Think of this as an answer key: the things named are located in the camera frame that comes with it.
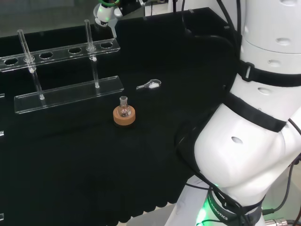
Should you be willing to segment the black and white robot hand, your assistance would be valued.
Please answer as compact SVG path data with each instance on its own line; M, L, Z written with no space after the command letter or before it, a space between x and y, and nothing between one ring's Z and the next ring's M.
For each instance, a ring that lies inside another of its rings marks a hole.
M130 16L136 16L144 10L147 0L99 0L94 8L95 23L100 28L109 27L117 37L117 22Z

